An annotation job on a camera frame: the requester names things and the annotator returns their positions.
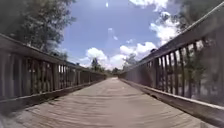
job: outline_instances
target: wooden walkway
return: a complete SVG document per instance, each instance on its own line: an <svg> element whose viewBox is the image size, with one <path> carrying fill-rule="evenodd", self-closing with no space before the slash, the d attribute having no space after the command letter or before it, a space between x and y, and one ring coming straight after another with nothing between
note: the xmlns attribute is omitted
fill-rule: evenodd
<svg viewBox="0 0 224 128"><path fill-rule="evenodd" d="M16 112L2 123L6 128L213 128L116 78Z"/></svg>

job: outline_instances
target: green tree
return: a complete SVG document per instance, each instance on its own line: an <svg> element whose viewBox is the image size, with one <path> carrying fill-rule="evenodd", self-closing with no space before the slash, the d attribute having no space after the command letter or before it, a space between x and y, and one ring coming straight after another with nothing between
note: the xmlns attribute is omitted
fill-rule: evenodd
<svg viewBox="0 0 224 128"><path fill-rule="evenodd" d="M118 72L119 72L119 69L118 69L118 68L114 68L114 69L112 70L112 74L113 74L113 75L118 75Z"/></svg>
<svg viewBox="0 0 224 128"><path fill-rule="evenodd" d="M92 64L91 64L91 69L94 71L98 71L98 72L105 72L105 68L99 64L97 58L93 58Z"/></svg>
<svg viewBox="0 0 224 128"><path fill-rule="evenodd" d="M74 21L68 7L75 1L21 0L19 2L18 0L1 1L2 6L15 7L18 4L18 7L8 12L13 18L8 17L5 21L0 21L2 23L10 21L7 29L0 27L0 31L26 45L56 54L54 50L63 40L62 30Z"/></svg>
<svg viewBox="0 0 224 128"><path fill-rule="evenodd" d="M175 0L180 5L180 12L172 16L174 21L179 21L181 31L199 20L224 0Z"/></svg>
<svg viewBox="0 0 224 128"><path fill-rule="evenodd" d="M128 64L128 65L134 65L137 63L137 61L135 60L136 55L135 54L130 54L126 59L124 59L124 61Z"/></svg>

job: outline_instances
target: bottom rail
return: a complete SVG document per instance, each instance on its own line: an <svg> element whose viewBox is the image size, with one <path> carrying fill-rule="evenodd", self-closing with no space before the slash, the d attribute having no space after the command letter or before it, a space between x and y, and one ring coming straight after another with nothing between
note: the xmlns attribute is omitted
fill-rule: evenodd
<svg viewBox="0 0 224 128"><path fill-rule="evenodd" d="M176 96L124 79L120 80L205 122L224 127L224 107Z"/></svg>
<svg viewBox="0 0 224 128"><path fill-rule="evenodd" d="M36 94L32 96L26 96L26 97L20 97L20 98L15 98L15 99L10 99L10 100L5 100L5 101L0 101L0 112L2 114L8 114L10 112L23 109L32 105L40 104L43 103L47 100L50 99L55 99L60 96L64 96L68 93L83 89L85 87L88 87L90 85L93 85L95 83L98 83L100 81L95 81L91 83L85 83L81 85L77 85L74 87L69 87L53 92L47 92L47 93L41 93L41 94Z"/></svg>

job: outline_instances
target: wooden railing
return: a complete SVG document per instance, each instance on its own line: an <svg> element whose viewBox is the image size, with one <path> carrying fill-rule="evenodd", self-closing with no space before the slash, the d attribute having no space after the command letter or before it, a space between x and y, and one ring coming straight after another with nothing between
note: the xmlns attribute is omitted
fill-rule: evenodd
<svg viewBox="0 0 224 128"><path fill-rule="evenodd" d="M60 93L105 78L0 35L0 107L9 100Z"/></svg>
<svg viewBox="0 0 224 128"><path fill-rule="evenodd" d="M224 3L119 77L224 105Z"/></svg>

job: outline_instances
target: leaves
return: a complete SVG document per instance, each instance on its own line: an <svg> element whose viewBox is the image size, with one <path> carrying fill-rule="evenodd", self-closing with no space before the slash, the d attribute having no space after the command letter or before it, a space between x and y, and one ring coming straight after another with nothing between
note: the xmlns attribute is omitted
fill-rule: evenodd
<svg viewBox="0 0 224 128"><path fill-rule="evenodd" d="M70 15L69 5L74 0L21 0L19 8L10 11L18 13L13 24L4 34L26 45L51 53L62 42L62 30L75 21Z"/></svg>

